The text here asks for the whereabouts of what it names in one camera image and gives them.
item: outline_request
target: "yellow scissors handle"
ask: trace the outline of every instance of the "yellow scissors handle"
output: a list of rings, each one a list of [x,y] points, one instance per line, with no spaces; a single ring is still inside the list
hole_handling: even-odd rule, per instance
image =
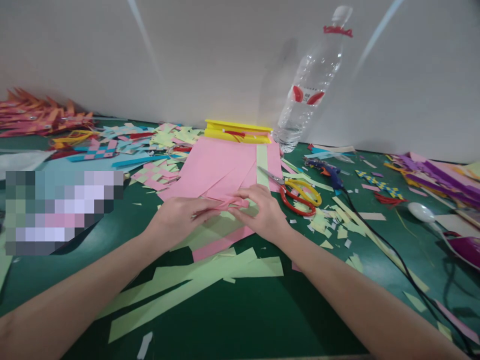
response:
[[[312,203],[314,206],[319,207],[322,204],[322,197],[316,191],[309,183],[300,181],[300,180],[295,180],[295,179],[288,179],[285,181],[285,185],[288,185],[292,189],[295,189],[298,191],[298,193],[309,203]],[[315,199],[312,199],[310,196],[308,196],[302,188],[307,188],[310,190],[313,196],[315,196]]]

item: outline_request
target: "green table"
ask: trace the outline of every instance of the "green table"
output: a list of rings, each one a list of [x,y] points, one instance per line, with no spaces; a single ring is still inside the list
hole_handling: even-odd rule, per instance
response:
[[[109,121],[109,126],[122,125]],[[0,148],[41,149],[48,147],[47,139],[29,136],[4,138]],[[302,156],[310,153],[306,144],[300,144],[285,157],[294,165],[302,166]],[[363,155],[377,169],[362,162]],[[422,197],[408,190],[400,173],[383,166],[383,154],[359,151],[352,157],[355,164],[332,159],[333,165],[350,173],[341,175],[359,212],[382,213],[387,221],[368,223],[387,238],[403,256],[407,265],[429,287],[429,295],[447,306],[469,327],[480,333],[480,277],[463,262],[455,259],[446,245],[428,227],[419,223],[405,207],[398,211],[415,238],[402,226],[397,213],[380,204],[373,192],[362,188],[365,180],[355,170],[379,172],[384,181],[398,187],[410,201],[425,204],[435,214],[448,214],[450,209],[432,197]],[[316,181],[328,184],[316,170],[308,174]],[[50,256],[23,256],[14,259],[0,295],[0,316],[43,292],[95,260],[109,253],[130,238],[138,235],[149,223],[161,200],[139,183],[128,186],[123,200],[116,200],[114,211],[100,222],[73,239],[57,254]],[[5,197],[5,190],[0,196]],[[321,190],[323,204],[334,205],[332,192]],[[345,195],[340,199],[347,203]],[[325,237],[307,228],[308,220],[295,215],[280,202],[292,225],[317,244]],[[408,302],[402,291],[416,294],[403,273],[367,237],[349,232],[350,249],[344,239],[338,240],[336,231],[330,242],[331,252],[346,260],[354,252],[360,256],[364,274]],[[129,308],[95,321],[72,346],[65,359],[136,359],[142,337],[153,331],[147,359],[253,359],[307,356],[334,356],[365,354],[367,350],[337,316],[327,301],[316,291],[305,276],[292,270],[291,261],[274,245],[254,234],[235,244],[237,252],[254,247],[259,257],[280,256],[283,277],[241,278],[236,284],[219,281],[201,293],[167,311],[153,321],[108,344],[111,321],[136,306],[159,297],[163,292]],[[152,278],[155,267],[187,265],[193,261],[188,248],[167,253],[147,267],[130,286]],[[423,316],[434,326],[436,320],[429,313]],[[457,344],[462,345],[453,332]]]

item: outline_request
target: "paper strip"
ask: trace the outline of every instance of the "paper strip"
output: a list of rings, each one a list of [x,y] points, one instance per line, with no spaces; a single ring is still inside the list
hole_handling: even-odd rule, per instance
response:
[[[424,305],[424,303],[418,297],[410,295],[406,291],[404,291],[403,293],[408,298],[408,300],[410,300],[410,302],[415,307],[415,309],[417,309],[420,313],[423,313],[425,310],[427,310],[427,307]]]
[[[410,186],[409,186],[408,189],[409,189],[412,193],[415,193],[415,194],[418,194],[418,195],[422,195],[422,196],[425,196],[425,197],[428,196],[426,193],[421,192],[420,190],[417,190],[417,189],[415,189],[415,188],[413,188],[413,187],[410,187]]]
[[[363,160],[363,162],[364,162],[365,164],[367,164],[368,166],[374,168],[374,169],[377,168],[375,165],[373,165],[372,163],[368,162],[367,160]]]
[[[258,168],[262,167],[265,170],[268,170],[269,168],[267,145],[265,144],[258,144],[256,146],[256,165],[256,183],[266,186],[268,189],[270,189],[270,181],[268,175]]]
[[[467,338],[472,340],[474,343],[480,345],[480,340],[479,336],[475,331],[473,331],[471,328],[469,328],[467,325],[465,325],[463,322],[461,322],[455,315],[453,315],[448,309],[442,305],[442,303],[436,299],[433,299],[438,306],[438,308],[441,310],[442,313],[445,314],[445,316],[458,328],[458,330],[461,331],[463,335],[465,335]]]
[[[153,332],[149,332],[147,335],[143,337],[141,341],[140,350],[138,351],[138,355],[136,356],[137,360],[144,360],[145,355],[147,355],[147,350],[149,349],[149,344],[152,341],[152,337],[154,336]]]
[[[227,257],[227,262],[220,264],[217,261],[209,262],[204,266],[201,277],[195,278],[185,285],[113,320],[111,322],[108,343],[111,343],[143,324],[150,322],[217,281],[229,277],[235,270],[245,266],[256,258],[257,256],[254,249],[250,248],[242,252],[240,255]]]

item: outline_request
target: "white paper scrap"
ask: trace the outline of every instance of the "white paper scrap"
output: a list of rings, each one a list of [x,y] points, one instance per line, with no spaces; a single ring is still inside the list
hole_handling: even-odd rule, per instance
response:
[[[147,355],[147,350],[149,349],[149,345],[150,345],[150,342],[152,341],[153,336],[154,336],[154,333],[150,331],[147,335],[143,337],[143,340],[141,341],[140,350],[138,351],[138,355],[136,356],[138,360],[145,359],[145,355]]]

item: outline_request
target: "bottle cap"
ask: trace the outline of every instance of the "bottle cap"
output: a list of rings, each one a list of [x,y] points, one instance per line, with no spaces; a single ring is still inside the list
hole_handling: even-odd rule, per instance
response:
[[[350,15],[352,15],[353,11],[354,9],[350,6],[339,6],[335,9],[331,21],[334,23],[340,22],[342,24],[345,24],[349,20]]]

